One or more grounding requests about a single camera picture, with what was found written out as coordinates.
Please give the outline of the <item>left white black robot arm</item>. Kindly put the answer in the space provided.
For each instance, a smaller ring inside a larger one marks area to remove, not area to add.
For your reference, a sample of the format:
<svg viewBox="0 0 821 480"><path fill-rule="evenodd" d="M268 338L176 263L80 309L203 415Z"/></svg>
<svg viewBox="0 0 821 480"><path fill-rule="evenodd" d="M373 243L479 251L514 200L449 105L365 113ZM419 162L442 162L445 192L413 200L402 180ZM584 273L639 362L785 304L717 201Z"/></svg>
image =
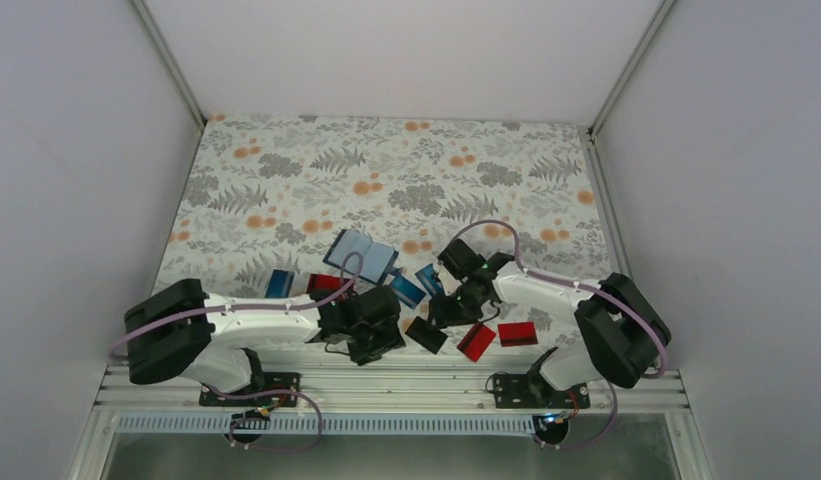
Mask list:
<svg viewBox="0 0 821 480"><path fill-rule="evenodd" d="M256 299L209 293L184 279L125 313L122 345L135 385L185 378L249 405L264 391L261 351L343 343L354 364L366 365L404 347L400 314L388 286Z"/></svg>

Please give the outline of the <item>black card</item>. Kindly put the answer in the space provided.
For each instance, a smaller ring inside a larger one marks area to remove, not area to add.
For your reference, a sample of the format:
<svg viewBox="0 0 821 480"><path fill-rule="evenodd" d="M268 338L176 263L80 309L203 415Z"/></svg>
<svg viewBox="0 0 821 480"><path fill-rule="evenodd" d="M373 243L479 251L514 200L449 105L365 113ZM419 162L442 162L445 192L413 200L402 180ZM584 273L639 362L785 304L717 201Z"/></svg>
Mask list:
<svg viewBox="0 0 821 480"><path fill-rule="evenodd" d="M448 336L428 320L415 317L405 328L405 334L433 355L437 355Z"/></svg>

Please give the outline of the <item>dark blue card holder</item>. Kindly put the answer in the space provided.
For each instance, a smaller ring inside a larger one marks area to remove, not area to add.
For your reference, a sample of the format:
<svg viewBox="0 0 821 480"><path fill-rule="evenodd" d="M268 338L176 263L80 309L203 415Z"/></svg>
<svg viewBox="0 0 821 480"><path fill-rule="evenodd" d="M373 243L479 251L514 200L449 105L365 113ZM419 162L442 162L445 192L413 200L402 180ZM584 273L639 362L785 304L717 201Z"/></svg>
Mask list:
<svg viewBox="0 0 821 480"><path fill-rule="evenodd" d="M395 268L398 251L376 242L368 235L343 229L323 257L326 265L346 272L359 272L359 278L373 285L382 284Z"/></svg>

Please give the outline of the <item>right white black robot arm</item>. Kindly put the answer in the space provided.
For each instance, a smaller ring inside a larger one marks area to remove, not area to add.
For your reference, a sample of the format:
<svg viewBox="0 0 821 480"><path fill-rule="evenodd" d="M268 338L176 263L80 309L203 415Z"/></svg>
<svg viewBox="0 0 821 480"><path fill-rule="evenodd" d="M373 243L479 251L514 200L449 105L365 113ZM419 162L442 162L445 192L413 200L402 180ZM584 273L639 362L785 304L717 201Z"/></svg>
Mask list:
<svg viewBox="0 0 821 480"><path fill-rule="evenodd" d="M431 300L439 328L481 320L487 304L515 304L568 320L580 331L574 346L554 347L532 368L527 391L551 407L566 390L605 380L630 389L663 362L672 334L654 307L627 276L577 280L523 265L507 253L489 258L464 241L449 243L437 257L437 279L445 291Z"/></svg>

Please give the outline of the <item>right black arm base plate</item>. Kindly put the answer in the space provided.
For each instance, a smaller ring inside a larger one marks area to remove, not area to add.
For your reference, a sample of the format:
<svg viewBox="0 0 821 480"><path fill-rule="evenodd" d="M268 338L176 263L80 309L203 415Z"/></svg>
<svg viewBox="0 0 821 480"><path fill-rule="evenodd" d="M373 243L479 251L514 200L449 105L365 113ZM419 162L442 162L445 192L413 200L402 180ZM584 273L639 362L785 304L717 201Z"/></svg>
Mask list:
<svg viewBox="0 0 821 480"><path fill-rule="evenodd" d="M544 380L532 380L526 374L496 372L485 383L498 409L587 409L591 406L585 384L569 390L555 390Z"/></svg>

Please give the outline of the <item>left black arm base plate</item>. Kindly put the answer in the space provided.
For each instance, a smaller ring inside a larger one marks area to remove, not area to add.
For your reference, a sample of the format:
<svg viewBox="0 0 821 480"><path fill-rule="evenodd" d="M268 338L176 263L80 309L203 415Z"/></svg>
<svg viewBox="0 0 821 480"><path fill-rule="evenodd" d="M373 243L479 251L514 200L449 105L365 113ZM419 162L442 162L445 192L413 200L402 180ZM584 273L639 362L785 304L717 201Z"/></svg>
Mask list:
<svg viewBox="0 0 821 480"><path fill-rule="evenodd" d="M202 407L295 407L297 398L289 393L263 395L269 390L298 391L302 375L298 372L265 372L261 380L229 394L218 395L206 386L198 404Z"/></svg>

